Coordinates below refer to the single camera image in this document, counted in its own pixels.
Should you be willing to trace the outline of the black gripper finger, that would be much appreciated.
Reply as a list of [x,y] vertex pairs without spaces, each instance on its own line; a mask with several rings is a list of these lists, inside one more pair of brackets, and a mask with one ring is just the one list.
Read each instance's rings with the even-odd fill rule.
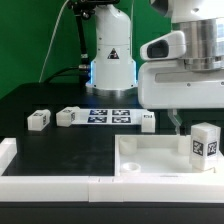
[[180,134],[180,129],[182,125],[182,119],[178,115],[178,110],[177,109],[169,109],[168,110],[168,117],[175,126],[175,132],[177,135]]

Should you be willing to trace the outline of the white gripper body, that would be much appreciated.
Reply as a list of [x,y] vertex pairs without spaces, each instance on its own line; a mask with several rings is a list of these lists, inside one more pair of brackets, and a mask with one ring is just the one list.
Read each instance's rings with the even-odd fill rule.
[[138,101],[145,109],[224,108],[224,70],[185,68],[185,35],[173,31],[140,48]]

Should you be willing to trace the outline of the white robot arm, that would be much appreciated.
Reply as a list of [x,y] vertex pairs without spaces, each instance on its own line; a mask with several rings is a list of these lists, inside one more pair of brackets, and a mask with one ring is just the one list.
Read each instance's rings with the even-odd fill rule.
[[166,109],[177,127],[179,109],[224,108],[224,0],[149,0],[171,19],[171,32],[131,55],[131,21],[113,3],[95,4],[97,54],[89,92],[123,96],[138,91],[145,109]]

